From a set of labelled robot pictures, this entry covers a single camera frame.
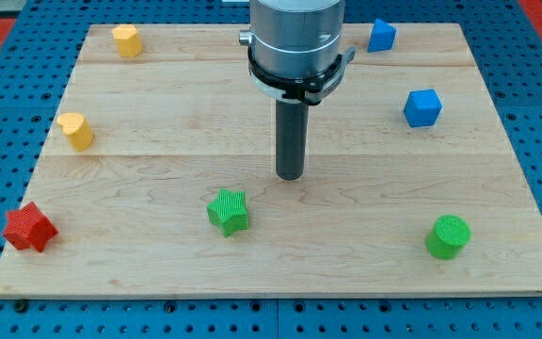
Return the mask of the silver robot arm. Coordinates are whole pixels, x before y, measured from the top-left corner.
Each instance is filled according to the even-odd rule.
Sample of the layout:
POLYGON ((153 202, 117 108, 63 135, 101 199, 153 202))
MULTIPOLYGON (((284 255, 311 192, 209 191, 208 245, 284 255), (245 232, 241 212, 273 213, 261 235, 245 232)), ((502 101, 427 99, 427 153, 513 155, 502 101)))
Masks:
POLYGON ((277 77, 325 72, 340 49, 343 0, 252 0, 248 58, 277 77))

